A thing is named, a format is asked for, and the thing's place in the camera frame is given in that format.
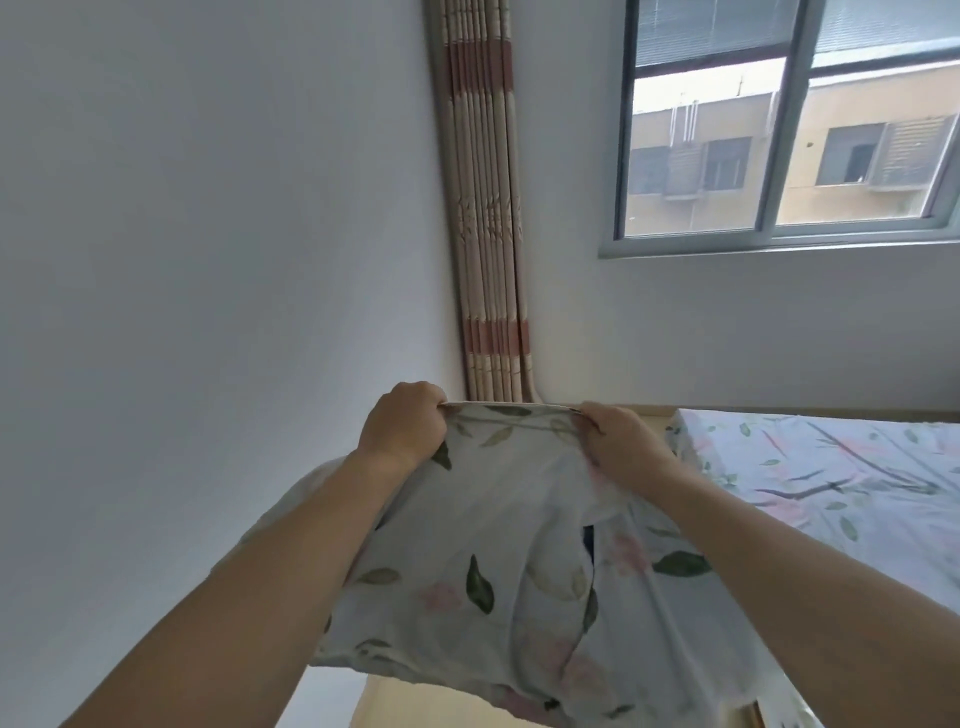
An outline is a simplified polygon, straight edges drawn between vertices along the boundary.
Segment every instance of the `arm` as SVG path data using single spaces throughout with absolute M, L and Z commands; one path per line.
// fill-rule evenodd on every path
M 589 454 L 704 552 L 827 726 L 960 725 L 960 617 L 717 488 L 634 413 L 583 411 Z
M 266 728 L 317 646 L 388 497 L 446 433 L 432 384 L 399 384 L 317 493 L 207 577 L 63 728 Z

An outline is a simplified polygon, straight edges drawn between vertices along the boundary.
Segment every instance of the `forearm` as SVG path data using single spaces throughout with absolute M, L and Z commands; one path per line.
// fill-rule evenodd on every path
M 210 574 L 64 725 L 278 720 L 402 467 L 354 453 L 314 496 Z
M 831 728 L 960 725 L 960 617 L 686 468 L 657 505 Z

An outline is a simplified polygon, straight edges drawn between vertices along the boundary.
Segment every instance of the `bed sheet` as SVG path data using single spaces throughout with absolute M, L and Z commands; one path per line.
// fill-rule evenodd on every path
M 960 425 L 679 410 L 683 461 L 960 613 Z

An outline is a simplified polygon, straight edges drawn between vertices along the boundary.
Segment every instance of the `white wall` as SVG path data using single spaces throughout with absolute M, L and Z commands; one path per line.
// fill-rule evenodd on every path
M 461 362 L 418 0 L 0 6 L 0 723 Z M 346 726 L 311 672 L 287 728 Z
M 534 366 L 552 401 L 960 408 L 960 245 L 598 260 L 622 0 L 516 0 Z

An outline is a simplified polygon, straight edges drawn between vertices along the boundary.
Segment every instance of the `striped curtain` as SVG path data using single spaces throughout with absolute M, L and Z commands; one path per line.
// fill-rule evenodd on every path
M 537 401 L 523 297 L 509 0 L 429 0 L 472 400 Z

